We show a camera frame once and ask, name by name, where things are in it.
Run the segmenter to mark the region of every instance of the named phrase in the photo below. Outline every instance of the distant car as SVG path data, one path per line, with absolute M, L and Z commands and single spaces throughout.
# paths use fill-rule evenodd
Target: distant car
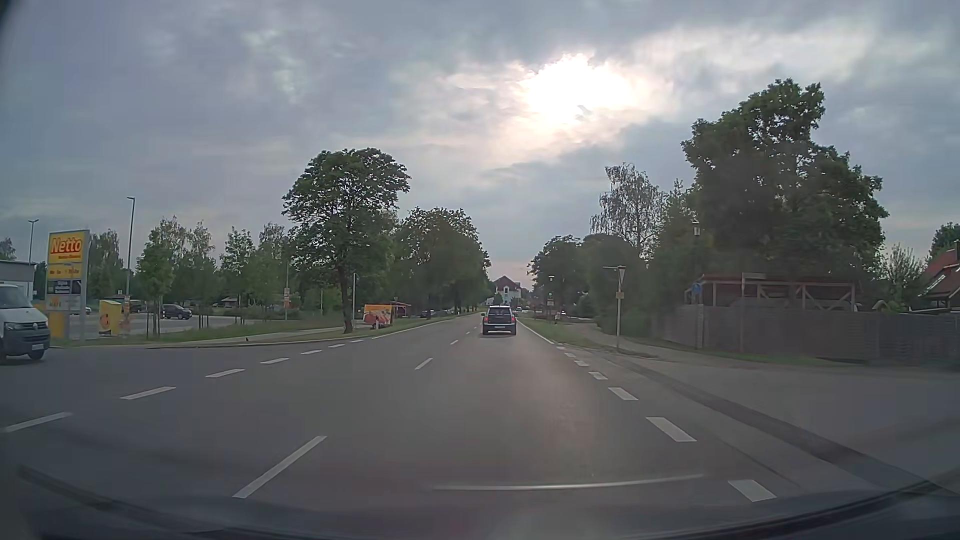
M 492 331 L 508 331 L 516 335 L 516 316 L 510 306 L 490 306 L 483 316 L 483 334 Z
M 193 316 L 193 311 L 187 309 L 186 307 L 178 306 L 176 304 L 163 305 L 164 319 L 189 319 L 191 316 Z

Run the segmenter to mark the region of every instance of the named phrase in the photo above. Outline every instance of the sun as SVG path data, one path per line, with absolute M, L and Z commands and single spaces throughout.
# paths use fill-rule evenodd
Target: sun
M 629 81 L 583 54 L 564 55 L 519 82 L 530 112 L 556 127 L 586 120 L 597 109 L 622 110 L 634 103 Z

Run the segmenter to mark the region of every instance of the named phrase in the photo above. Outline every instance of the cloudy sky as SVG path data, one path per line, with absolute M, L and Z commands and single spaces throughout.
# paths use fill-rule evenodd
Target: cloudy sky
M 492 278 L 528 283 L 632 161 L 689 180 L 680 141 L 777 78 L 820 82 L 818 142 L 884 178 L 888 242 L 960 221 L 960 4 L 705 0 L 43 0 L 0 35 L 0 237 L 161 216 L 285 223 L 323 149 L 376 146 L 414 206 L 463 208 Z

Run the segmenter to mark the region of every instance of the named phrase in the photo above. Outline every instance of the white van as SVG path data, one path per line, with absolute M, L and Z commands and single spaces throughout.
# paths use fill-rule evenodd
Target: white van
M 0 361 L 7 355 L 39 360 L 49 348 L 47 316 L 30 304 L 20 287 L 0 283 Z

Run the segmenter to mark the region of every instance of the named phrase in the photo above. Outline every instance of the gray fence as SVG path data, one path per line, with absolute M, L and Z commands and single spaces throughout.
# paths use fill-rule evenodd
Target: gray fence
M 960 317 L 880 312 L 680 306 L 654 335 L 690 347 L 873 364 L 960 367 Z

